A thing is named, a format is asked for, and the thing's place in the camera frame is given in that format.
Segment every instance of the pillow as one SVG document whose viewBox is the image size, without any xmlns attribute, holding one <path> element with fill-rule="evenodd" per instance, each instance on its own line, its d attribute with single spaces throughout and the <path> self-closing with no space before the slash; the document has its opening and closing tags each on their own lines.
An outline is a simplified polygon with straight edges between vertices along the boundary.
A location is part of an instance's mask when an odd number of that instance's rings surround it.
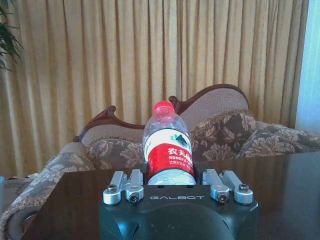
<svg viewBox="0 0 320 240">
<path fill-rule="evenodd" d="M 141 142 L 115 138 L 93 142 L 88 154 L 97 169 L 132 168 L 145 160 Z"/>
<path fill-rule="evenodd" d="M 296 130 L 280 124 L 271 124 L 265 130 L 292 142 L 320 150 L 320 134 Z"/>
<path fill-rule="evenodd" d="M 278 134 L 270 132 L 269 127 L 256 130 L 243 145 L 236 158 L 265 157 L 317 151 L 315 147 L 309 147 L 292 141 L 297 139 L 292 132 L 294 129 L 285 128 L 288 131 L 281 131 Z"/>
<path fill-rule="evenodd" d="M 246 109 L 221 112 L 190 131 L 194 162 L 235 159 L 256 129 L 253 114 Z"/>
<path fill-rule="evenodd" d="M 4 239 L 1 234 L 4 232 L 8 219 L 20 210 L 25 210 L 25 213 L 28 213 L 28 211 L 32 210 L 32 212 L 34 212 L 40 209 L 64 173 L 91 170 L 95 170 L 95 167 L 84 155 L 65 152 L 53 157 L 30 185 L 1 215 L 0 239 Z"/>
</svg>

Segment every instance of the floral sofa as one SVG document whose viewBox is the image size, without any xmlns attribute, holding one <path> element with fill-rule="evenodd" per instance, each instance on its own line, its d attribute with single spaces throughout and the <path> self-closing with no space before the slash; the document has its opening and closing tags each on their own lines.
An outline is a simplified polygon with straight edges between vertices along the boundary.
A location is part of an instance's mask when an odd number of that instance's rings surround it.
<svg viewBox="0 0 320 240">
<path fill-rule="evenodd" d="M 194 162 L 315 152 L 320 135 L 256 121 L 237 87 L 207 87 L 187 101 L 169 98 L 184 119 Z M 20 239 L 23 223 L 46 201 L 66 172 L 134 167 L 144 161 L 143 125 L 117 119 L 116 108 L 98 114 L 73 142 L 50 159 L 43 171 L 0 218 L 0 239 Z"/>
</svg>

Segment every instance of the bolt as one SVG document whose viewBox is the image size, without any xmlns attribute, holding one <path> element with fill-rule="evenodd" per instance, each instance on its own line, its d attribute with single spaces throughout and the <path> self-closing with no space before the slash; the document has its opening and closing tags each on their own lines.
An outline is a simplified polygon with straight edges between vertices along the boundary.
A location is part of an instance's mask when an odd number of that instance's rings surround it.
<svg viewBox="0 0 320 240">
<path fill-rule="evenodd" d="M 221 204 L 224 204 L 228 200 L 227 196 L 224 194 L 219 194 L 217 199 Z"/>
<path fill-rule="evenodd" d="M 117 191 L 117 186 L 114 184 L 110 184 L 108 185 L 108 187 L 106 188 L 106 192 L 108 194 L 114 194 Z"/>
<path fill-rule="evenodd" d="M 132 204 L 135 204 L 138 201 L 139 201 L 139 197 L 135 193 L 131 194 L 131 196 L 129 197 L 129 202 Z"/>
<path fill-rule="evenodd" d="M 239 191 L 240 192 L 247 192 L 249 190 L 249 186 L 247 184 L 239 184 Z"/>
</svg>

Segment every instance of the curtain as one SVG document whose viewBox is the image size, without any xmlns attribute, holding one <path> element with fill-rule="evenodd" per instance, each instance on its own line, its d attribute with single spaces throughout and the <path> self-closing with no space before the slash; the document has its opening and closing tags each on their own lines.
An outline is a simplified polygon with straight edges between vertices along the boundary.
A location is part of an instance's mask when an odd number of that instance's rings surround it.
<svg viewBox="0 0 320 240">
<path fill-rule="evenodd" d="M 320 133 L 320 1 L 310 0 L 295 128 Z"/>
<path fill-rule="evenodd" d="M 40 171 L 109 105 L 120 119 L 144 124 L 155 102 L 186 100 L 213 84 L 240 87 L 259 120 L 293 124 L 308 1 L 17 0 L 10 7 L 23 49 L 0 80 L 0 175 Z"/>
</svg>

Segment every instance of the table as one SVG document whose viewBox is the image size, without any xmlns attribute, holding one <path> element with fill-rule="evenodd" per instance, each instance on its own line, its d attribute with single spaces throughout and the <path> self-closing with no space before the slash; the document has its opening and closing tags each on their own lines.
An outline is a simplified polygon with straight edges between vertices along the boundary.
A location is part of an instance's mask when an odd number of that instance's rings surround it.
<svg viewBox="0 0 320 240">
<path fill-rule="evenodd" d="M 259 203 L 259 239 L 320 238 L 320 153 L 212 161 L 233 170 Z M 114 170 L 65 173 L 23 240 L 98 239 L 98 205 Z"/>
</svg>

